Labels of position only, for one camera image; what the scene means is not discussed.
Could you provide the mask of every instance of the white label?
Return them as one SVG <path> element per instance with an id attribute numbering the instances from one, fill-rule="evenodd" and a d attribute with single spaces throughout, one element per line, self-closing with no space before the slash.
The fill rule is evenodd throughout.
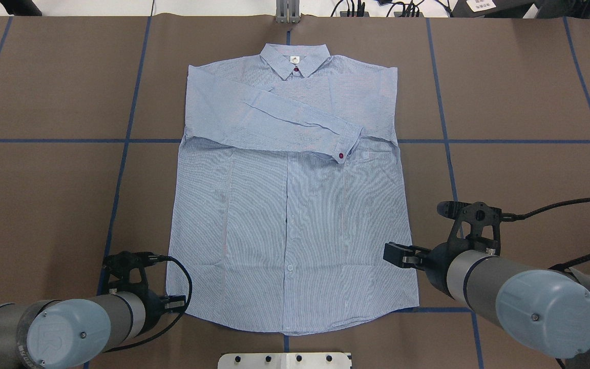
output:
<path id="1" fill-rule="evenodd" d="M 496 7 L 493 0 L 466 0 L 466 3 L 468 3 L 468 6 L 473 12 L 480 12 Z"/>

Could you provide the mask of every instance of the white bracket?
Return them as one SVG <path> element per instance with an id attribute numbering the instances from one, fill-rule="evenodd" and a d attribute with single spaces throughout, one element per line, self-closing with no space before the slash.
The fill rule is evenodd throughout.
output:
<path id="1" fill-rule="evenodd" d="M 277 23 L 299 23 L 300 0 L 277 0 Z"/>
<path id="2" fill-rule="evenodd" d="M 351 369 L 350 353 L 225 354 L 218 369 Z"/>

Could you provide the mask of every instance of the striped shirt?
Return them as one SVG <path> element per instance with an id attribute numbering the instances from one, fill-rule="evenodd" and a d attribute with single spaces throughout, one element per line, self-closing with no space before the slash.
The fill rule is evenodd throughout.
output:
<path id="1" fill-rule="evenodd" d="M 188 313 L 254 332 L 344 329 L 418 304 L 394 127 L 397 69 L 325 45 L 188 69 L 170 255 Z M 166 290 L 185 294 L 168 267 Z"/>

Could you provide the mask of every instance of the table surface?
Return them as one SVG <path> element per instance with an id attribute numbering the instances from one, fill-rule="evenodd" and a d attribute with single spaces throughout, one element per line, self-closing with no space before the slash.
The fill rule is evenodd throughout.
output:
<path id="1" fill-rule="evenodd" d="M 402 37 L 394 46 L 385 34 Z M 92 296 L 104 254 L 166 253 L 186 66 L 258 54 L 266 42 L 327 44 L 398 67 L 395 124 L 416 245 L 447 238 L 440 201 L 524 213 L 590 196 L 590 20 L 0 17 L 0 303 Z M 590 252 L 590 204 L 501 233 L 503 257 L 545 268 Z M 149 277 L 161 292 L 164 268 Z M 351 329 L 288 337 L 186 317 L 89 366 L 343 351 L 358 369 L 555 367 L 422 274 L 419 285 L 420 308 Z"/>
<path id="2" fill-rule="evenodd" d="M 163 12 L 187 16 L 246 16 L 257 14 L 274 15 L 274 0 L 34 0 L 46 16 L 138 16 L 161 14 Z M 457 0 L 449 0 L 454 9 Z M 300 12 L 314 16 L 329 16 L 334 9 L 334 0 L 300 0 Z M 390 5 L 380 6 L 375 0 L 366 1 L 366 10 L 370 16 L 386 16 Z M 336 11 L 345 11 L 347 6 L 341 4 Z M 447 18 L 447 12 L 434 0 L 424 0 L 420 10 L 428 18 Z M 7 15 L 0 5 L 0 15 Z"/>

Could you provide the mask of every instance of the folded sleeve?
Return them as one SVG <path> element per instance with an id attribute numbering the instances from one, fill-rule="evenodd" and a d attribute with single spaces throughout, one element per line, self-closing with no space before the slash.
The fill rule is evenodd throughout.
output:
<path id="1" fill-rule="evenodd" d="M 342 163 L 362 129 L 301 102 L 188 68 L 185 138 L 239 149 L 313 152 Z"/>

